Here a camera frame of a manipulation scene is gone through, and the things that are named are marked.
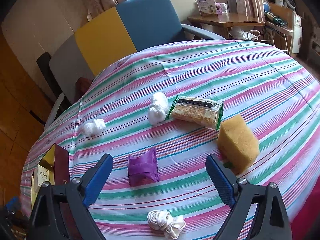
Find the purple candy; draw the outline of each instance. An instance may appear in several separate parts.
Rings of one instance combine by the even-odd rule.
[[[156,148],[152,147],[140,157],[128,156],[128,175],[130,186],[137,185],[142,179],[148,178],[154,182],[160,181]]]

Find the blue gripper pad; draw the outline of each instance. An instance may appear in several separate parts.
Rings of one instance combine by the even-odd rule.
[[[99,162],[93,168],[89,168],[93,169],[90,172],[94,172],[94,174],[84,190],[83,204],[85,207],[88,207],[89,205],[94,204],[97,201],[97,198],[112,171],[112,156],[108,154],[108,156],[101,163],[100,161],[104,157],[105,155],[99,160]]]
[[[226,205],[229,205],[230,208],[233,208],[236,203],[235,189],[216,161],[219,160],[215,160],[211,155],[209,155],[205,160],[205,168],[214,186],[216,187],[222,202]]]

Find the striped tablecloth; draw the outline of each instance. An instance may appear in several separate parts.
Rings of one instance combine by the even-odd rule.
[[[30,215],[31,176],[53,143],[69,151],[70,176],[82,176],[103,153],[114,168],[89,211],[107,239],[164,239],[147,225],[151,210],[183,215],[180,240],[212,239],[229,208],[205,170],[216,154],[217,132],[179,120],[152,127],[150,97],[162,91],[224,101],[223,120],[241,114],[260,142],[260,155],[242,176],[278,184],[293,220],[320,174],[320,85],[280,50],[249,41],[187,41],[146,49],[101,72],[84,97],[64,112],[32,147],[21,178],[23,211]],[[104,119],[107,130],[82,136],[81,126]],[[156,147],[161,181],[130,187],[127,156]],[[239,239],[244,239],[252,208]]]

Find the armrest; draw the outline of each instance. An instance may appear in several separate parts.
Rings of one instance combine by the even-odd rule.
[[[182,28],[184,31],[194,34],[196,36],[198,36],[199,38],[205,39],[205,40],[225,40],[225,38],[223,38],[220,35],[217,35],[215,33],[191,26],[191,25],[186,25],[186,24],[182,24]]]

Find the cotton ball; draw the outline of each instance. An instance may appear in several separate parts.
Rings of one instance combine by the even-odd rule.
[[[92,122],[88,122],[82,127],[81,133],[83,135],[99,136],[105,129],[106,124],[103,119],[93,119]]]
[[[155,92],[151,98],[151,106],[148,109],[148,120],[151,125],[156,125],[165,120],[169,113],[169,102],[164,93]]]

